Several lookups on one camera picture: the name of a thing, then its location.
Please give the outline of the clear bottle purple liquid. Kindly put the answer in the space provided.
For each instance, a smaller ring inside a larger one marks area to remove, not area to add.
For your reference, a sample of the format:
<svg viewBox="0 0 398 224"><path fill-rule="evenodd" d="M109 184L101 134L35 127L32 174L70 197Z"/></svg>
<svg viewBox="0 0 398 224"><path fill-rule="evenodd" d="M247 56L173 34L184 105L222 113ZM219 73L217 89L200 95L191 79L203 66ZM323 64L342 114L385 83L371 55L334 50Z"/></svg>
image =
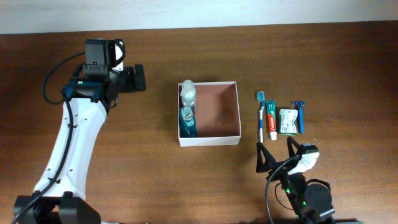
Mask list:
<svg viewBox="0 0 398 224"><path fill-rule="evenodd" d="M185 80L182 83L182 90L180 92L183 106L189 106L193 113L197 112L197 91L194 83L191 80Z"/></svg>

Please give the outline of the blue white toothbrush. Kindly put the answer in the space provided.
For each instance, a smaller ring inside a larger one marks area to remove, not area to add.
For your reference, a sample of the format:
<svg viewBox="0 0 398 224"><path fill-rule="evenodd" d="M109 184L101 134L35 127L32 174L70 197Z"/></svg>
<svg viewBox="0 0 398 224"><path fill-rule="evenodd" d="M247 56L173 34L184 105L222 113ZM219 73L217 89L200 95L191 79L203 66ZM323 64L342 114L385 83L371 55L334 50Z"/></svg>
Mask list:
<svg viewBox="0 0 398 224"><path fill-rule="evenodd" d="M259 141L264 142L264 133L263 133L263 114L264 114L264 102L265 96L263 91L257 92L257 100L260 102L259 108Z"/></svg>

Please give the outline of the red green toothpaste tube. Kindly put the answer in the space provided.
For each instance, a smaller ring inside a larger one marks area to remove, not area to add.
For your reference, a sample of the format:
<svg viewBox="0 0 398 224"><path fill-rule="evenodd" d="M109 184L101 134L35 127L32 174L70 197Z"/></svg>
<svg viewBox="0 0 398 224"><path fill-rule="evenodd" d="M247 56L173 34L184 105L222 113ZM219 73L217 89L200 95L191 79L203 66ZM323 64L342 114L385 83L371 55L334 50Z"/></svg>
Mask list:
<svg viewBox="0 0 398 224"><path fill-rule="evenodd" d="M267 112L267 120L268 120L268 128L269 128L269 136L272 141L277 139L277 125L276 125L276 108L274 100L267 100L266 103L266 112Z"/></svg>

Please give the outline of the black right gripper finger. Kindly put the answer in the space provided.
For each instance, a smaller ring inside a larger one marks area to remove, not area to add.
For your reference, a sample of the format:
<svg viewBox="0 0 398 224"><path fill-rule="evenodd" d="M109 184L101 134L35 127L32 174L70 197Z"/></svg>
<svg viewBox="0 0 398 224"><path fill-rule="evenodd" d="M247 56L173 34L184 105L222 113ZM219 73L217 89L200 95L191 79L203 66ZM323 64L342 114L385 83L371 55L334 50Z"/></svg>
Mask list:
<svg viewBox="0 0 398 224"><path fill-rule="evenodd" d="M295 157L300 152L300 144L292 136L287 138L287 146L290 158Z"/></svg>
<svg viewBox="0 0 398 224"><path fill-rule="evenodd" d="M268 172L276 167L276 160L261 142L256 143L257 162L256 172Z"/></svg>

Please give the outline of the teal mouthwash bottle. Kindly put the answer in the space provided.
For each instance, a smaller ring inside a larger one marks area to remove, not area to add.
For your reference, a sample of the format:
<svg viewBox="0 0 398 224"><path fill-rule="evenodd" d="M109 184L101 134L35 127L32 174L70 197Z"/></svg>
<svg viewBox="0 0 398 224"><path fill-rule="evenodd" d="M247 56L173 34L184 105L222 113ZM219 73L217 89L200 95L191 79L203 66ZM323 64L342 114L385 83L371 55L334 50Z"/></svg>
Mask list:
<svg viewBox="0 0 398 224"><path fill-rule="evenodd" d="M195 117L189 106L180 109L180 132L184 138L197 137Z"/></svg>

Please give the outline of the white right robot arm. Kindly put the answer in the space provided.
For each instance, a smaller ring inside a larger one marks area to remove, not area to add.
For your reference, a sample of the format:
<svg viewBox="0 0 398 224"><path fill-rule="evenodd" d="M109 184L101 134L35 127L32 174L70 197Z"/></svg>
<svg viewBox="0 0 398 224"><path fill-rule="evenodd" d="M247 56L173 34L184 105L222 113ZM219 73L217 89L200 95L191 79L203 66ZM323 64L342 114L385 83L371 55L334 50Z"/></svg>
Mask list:
<svg viewBox="0 0 398 224"><path fill-rule="evenodd" d="M312 169L319 156L319 149L311 143L299 144L294 138L287 138L289 158L276 161L261 141L256 143L257 164L256 172L267 172L265 186L265 205L269 221L275 220L271 215L269 205L269 187L273 181L284 190L294 211L294 223L359 223L359 220L335 220L336 212L332 205L331 186L320 179L307 180L303 173Z"/></svg>

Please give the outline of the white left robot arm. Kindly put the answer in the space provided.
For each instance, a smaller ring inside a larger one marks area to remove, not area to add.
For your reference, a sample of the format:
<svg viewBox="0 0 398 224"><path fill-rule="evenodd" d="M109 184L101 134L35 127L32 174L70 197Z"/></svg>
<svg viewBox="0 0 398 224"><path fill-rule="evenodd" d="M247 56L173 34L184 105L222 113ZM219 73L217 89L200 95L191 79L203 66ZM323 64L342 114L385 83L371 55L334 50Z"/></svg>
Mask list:
<svg viewBox="0 0 398 224"><path fill-rule="evenodd" d="M16 198L13 223L102 223L86 200L98 133L121 93L146 90L144 67L125 66L121 39L88 39L85 62L61 88L63 115L49 162L32 195Z"/></svg>

